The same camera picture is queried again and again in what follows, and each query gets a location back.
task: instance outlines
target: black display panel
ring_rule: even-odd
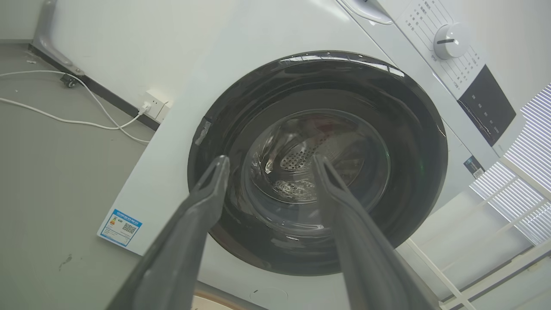
[[[491,146],[516,116],[488,66],[482,68],[457,102]]]

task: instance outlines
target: qr code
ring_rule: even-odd
[[[135,228],[134,226],[132,226],[132,225],[130,225],[130,224],[128,224],[128,223],[126,223],[125,226],[122,227],[122,229],[123,229],[124,231],[129,232],[129,233],[134,233],[134,231],[136,230],[136,228]]]
[[[478,168],[478,170],[476,170],[474,173],[473,173],[473,176],[475,179],[478,179],[480,178],[480,176],[484,173],[484,170],[482,170],[482,168]]]

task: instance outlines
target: white window blind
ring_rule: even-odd
[[[521,111],[526,126],[505,158],[547,193],[538,192],[501,162],[471,188],[482,198],[491,198],[488,204],[537,245],[551,238],[551,203],[546,198],[551,196],[551,84]]]

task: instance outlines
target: baseboard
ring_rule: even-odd
[[[0,44],[29,44],[32,41],[32,39],[0,39]]]
[[[50,58],[49,56],[47,56],[46,54],[44,54],[43,52],[35,48],[34,46],[32,46],[32,44],[29,44],[29,51],[31,51],[36,56],[42,58],[51,66],[54,66],[59,71],[71,73],[61,64],[59,64],[58,62],[56,62],[55,60],[53,60],[52,58]],[[116,106],[117,108],[119,108],[126,114],[130,115],[131,117],[136,117],[136,115],[138,115],[138,108],[136,108],[129,102],[125,101],[121,97],[117,96],[116,94],[114,94],[113,92],[111,92],[110,90],[102,86],[100,83],[94,81],[93,79],[87,76],[82,76],[79,78],[84,82],[84,84],[86,84],[86,86],[88,86],[88,88],[90,88],[90,90],[94,94],[98,95],[99,97],[102,97],[103,99],[105,99],[105,101]],[[159,123],[146,115],[142,115],[138,117],[138,121],[155,131],[159,128]]]

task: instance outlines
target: white cable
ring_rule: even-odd
[[[118,127],[106,127],[106,126],[101,126],[101,125],[98,125],[98,124],[95,124],[93,122],[85,122],[85,121],[70,121],[70,120],[66,120],[66,119],[62,119],[60,117],[57,117],[55,115],[51,115],[49,113],[46,113],[42,110],[39,110],[37,108],[33,108],[32,106],[28,106],[26,104],[23,104],[23,103],[19,103],[17,101],[13,101],[13,100],[9,100],[9,99],[6,99],[6,98],[2,98],[0,97],[0,100],[1,101],[4,101],[4,102],[7,102],[7,103],[10,103],[10,104],[13,104],[13,105],[17,105],[17,106],[21,106],[22,108],[26,108],[26,109],[29,109],[29,110],[32,110],[34,112],[38,112],[42,115],[46,115],[48,117],[51,117],[55,120],[58,120],[58,121],[61,121],[61,122],[67,122],[67,123],[70,123],[70,124],[81,124],[81,125],[90,125],[90,126],[94,126],[94,127],[98,127],[98,128],[102,128],[102,129],[107,129],[107,130],[118,130]],[[138,115],[136,117],[134,117],[131,121],[129,121],[128,123],[124,124],[121,126],[121,128],[124,128],[128,125],[130,125],[132,122],[134,122],[135,120],[138,119],[138,117],[142,115],[142,113],[138,113]]]
[[[44,111],[41,111],[39,109],[35,109],[31,106],[28,106],[28,105],[25,105],[25,104],[22,104],[22,103],[19,103],[19,102],[15,102],[15,101],[12,101],[12,100],[8,100],[8,99],[4,99],[4,98],[0,98],[1,101],[4,101],[4,102],[7,102],[7,103],[11,103],[11,104],[14,104],[14,105],[17,105],[17,106],[21,106],[23,108],[27,108],[27,109],[30,109],[30,110],[33,110],[35,112],[38,112],[40,114],[43,114],[43,115],[46,115],[46,116],[49,116],[53,119],[56,119],[58,121],[63,121],[63,122],[68,122],[68,123],[71,123],[71,124],[83,124],[83,125],[90,125],[90,126],[95,126],[95,127],[99,127],[99,128],[103,128],[103,129],[109,129],[109,130],[121,130],[125,135],[127,135],[129,138],[135,140],[135,141],[138,141],[138,142],[144,142],[144,143],[149,143],[149,141],[146,141],[146,140],[141,140],[141,139],[138,139],[136,137],[133,137],[132,135],[130,135],[128,132],[126,132],[123,127],[127,126],[128,124],[130,124],[131,122],[133,122],[134,120],[136,120],[140,114],[138,113],[138,116],[136,116],[132,121],[130,121],[129,123],[126,123],[122,126],[120,126],[117,122],[115,122],[115,120],[111,117],[111,115],[109,115],[109,113],[107,112],[107,110],[105,110],[104,106],[101,104],[100,100],[97,99],[97,97],[94,95],[94,93],[90,90],[90,88],[88,88],[88,86],[86,84],[84,84],[84,82],[79,79],[78,77],[72,75],[72,74],[69,74],[69,73],[65,73],[65,72],[61,72],[61,71],[53,71],[53,70],[32,70],[32,71],[19,71],[19,72],[9,72],[9,73],[2,73],[0,74],[0,77],[4,77],[4,76],[10,76],[10,75],[13,75],[13,74],[23,74],[23,73],[36,73],[36,72],[48,72],[48,73],[57,73],[57,74],[67,74],[68,76],[76,79],[78,82],[80,82],[80,84],[82,84],[82,86],[84,86],[84,88],[86,88],[86,90],[90,93],[90,95],[92,95],[92,97],[94,98],[94,100],[96,100],[96,102],[100,105],[101,109],[103,110],[103,112],[105,113],[105,115],[107,115],[107,117],[113,122],[113,124],[115,124],[117,127],[116,128],[111,128],[111,127],[105,127],[105,126],[101,126],[101,125],[98,125],[98,124],[94,124],[94,123],[90,123],[90,122],[81,122],[81,121],[69,121],[69,120],[64,120],[64,119],[61,119],[59,117],[56,117],[56,116],[53,116],[51,114],[48,114]]]

